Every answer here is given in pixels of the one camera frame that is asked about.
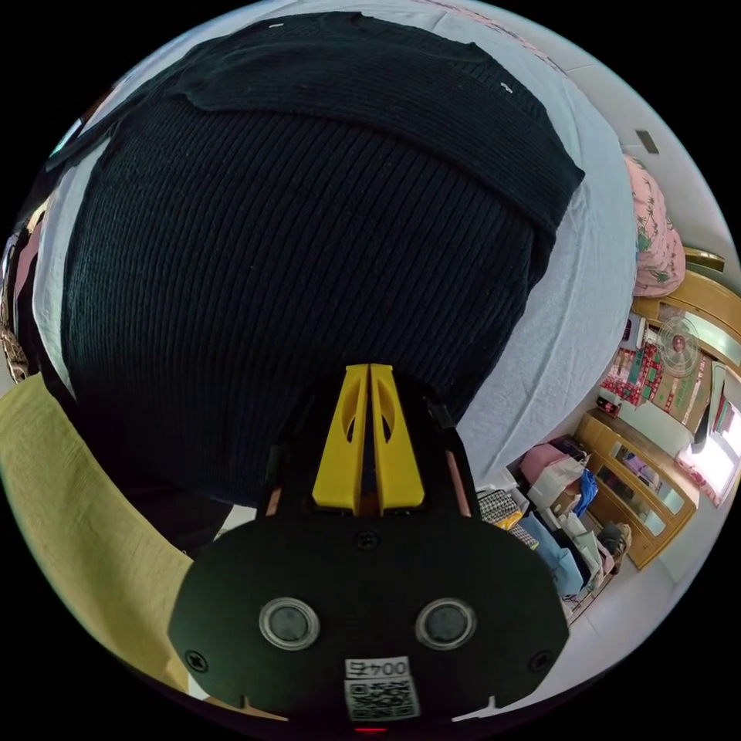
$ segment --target glass cabinet door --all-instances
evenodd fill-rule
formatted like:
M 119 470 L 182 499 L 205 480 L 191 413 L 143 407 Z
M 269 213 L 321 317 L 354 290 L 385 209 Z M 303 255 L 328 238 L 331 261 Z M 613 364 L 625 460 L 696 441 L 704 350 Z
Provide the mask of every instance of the glass cabinet door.
M 661 516 L 655 512 L 651 504 L 640 493 L 634 491 L 616 473 L 603 465 L 597 471 L 597 478 L 633 510 L 649 533 L 658 537 L 664 532 L 666 523 Z
M 617 443 L 612 448 L 611 454 L 649 489 L 672 515 L 678 515 L 682 511 L 685 498 L 635 453 Z

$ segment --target black knit sweater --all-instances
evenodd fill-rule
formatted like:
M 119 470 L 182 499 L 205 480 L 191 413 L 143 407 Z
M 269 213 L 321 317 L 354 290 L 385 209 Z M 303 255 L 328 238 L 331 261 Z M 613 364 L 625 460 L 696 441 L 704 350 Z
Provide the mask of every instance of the black knit sweater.
M 413 374 L 460 419 L 584 175 L 481 49 L 351 13 L 201 44 L 52 165 L 101 137 L 63 300 L 80 431 L 239 504 L 347 364 Z

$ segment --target wooden cabinet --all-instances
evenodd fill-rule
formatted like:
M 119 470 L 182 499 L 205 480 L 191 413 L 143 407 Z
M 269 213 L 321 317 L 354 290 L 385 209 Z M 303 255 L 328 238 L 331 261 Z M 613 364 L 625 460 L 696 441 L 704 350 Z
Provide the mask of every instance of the wooden cabinet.
M 680 313 L 697 329 L 702 350 L 741 375 L 741 297 L 719 283 L 688 271 L 676 291 L 657 299 L 637 296 L 633 310 L 653 327 Z
M 582 417 L 575 436 L 589 451 L 588 468 L 597 480 L 589 513 L 601 525 L 631 526 L 628 556 L 643 568 L 697 511 L 698 487 L 645 435 L 599 409 Z

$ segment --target checkered fabric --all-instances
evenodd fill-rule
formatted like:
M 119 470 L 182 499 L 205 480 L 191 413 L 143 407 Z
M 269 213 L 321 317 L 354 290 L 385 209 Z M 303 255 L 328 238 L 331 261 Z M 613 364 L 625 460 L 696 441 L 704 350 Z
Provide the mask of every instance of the checkered fabric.
M 507 492 L 497 491 L 485 494 L 479 500 L 481 519 L 491 525 L 502 522 L 503 519 L 519 511 L 512 497 Z
M 512 525 L 512 527 L 509 528 L 509 534 L 514 535 L 515 538 L 525 543 L 530 550 L 535 550 L 540 545 L 538 541 L 535 540 L 535 538 L 533 538 L 533 536 L 530 535 L 524 527 L 522 527 L 522 525 Z

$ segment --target label sticker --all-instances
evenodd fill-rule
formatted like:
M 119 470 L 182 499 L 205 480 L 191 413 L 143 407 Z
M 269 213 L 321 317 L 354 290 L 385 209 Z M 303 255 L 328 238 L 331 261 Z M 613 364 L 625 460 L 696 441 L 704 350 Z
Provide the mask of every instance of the label sticker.
M 419 701 L 409 671 L 409 658 L 347 659 L 345 702 L 353 721 L 419 717 Z

